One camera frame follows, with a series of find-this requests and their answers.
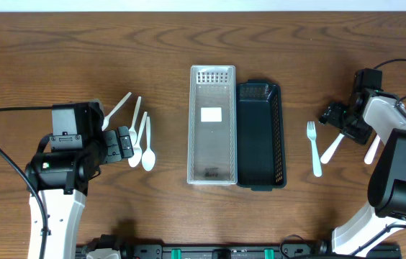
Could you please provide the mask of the white plastic fork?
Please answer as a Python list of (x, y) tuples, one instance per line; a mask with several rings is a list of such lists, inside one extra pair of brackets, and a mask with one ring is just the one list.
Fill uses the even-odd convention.
[(307, 137), (310, 140), (311, 150), (312, 150), (312, 169), (315, 177), (322, 176), (322, 168), (320, 157), (317, 150), (317, 132), (315, 129), (315, 123), (313, 121), (309, 121), (307, 123)]
[(330, 161), (343, 138), (344, 134), (340, 133), (336, 137), (336, 139), (330, 144), (328, 149), (322, 154), (320, 158), (320, 162), (322, 164), (327, 164)]

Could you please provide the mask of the white plastic utensil pinkish handle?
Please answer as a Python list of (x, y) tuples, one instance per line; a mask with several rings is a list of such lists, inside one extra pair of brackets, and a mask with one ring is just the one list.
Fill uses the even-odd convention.
[(376, 137), (374, 138), (373, 142), (371, 143), (371, 145), (369, 146), (369, 149), (367, 150), (365, 156), (364, 156), (364, 162), (367, 165), (372, 164), (374, 157), (376, 155), (376, 151), (377, 148), (379, 146), (380, 143), (380, 136), (376, 135)]

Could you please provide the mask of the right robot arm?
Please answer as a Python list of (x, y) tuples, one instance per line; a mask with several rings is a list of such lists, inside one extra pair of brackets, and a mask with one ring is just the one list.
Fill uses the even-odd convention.
[(354, 99), (349, 105), (330, 104), (320, 123), (361, 144), (375, 133), (384, 149), (369, 180), (367, 202), (332, 231), (320, 251), (364, 258), (390, 235), (406, 230), (406, 109), (398, 96), (376, 90), (357, 92)]

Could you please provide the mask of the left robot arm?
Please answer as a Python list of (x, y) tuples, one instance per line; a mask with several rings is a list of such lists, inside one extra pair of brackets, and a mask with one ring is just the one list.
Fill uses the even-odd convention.
[(81, 135), (47, 135), (26, 165), (36, 194), (30, 196), (31, 234), (28, 258), (75, 258), (81, 215), (89, 181), (101, 166), (132, 158), (126, 126), (102, 132), (82, 143)]

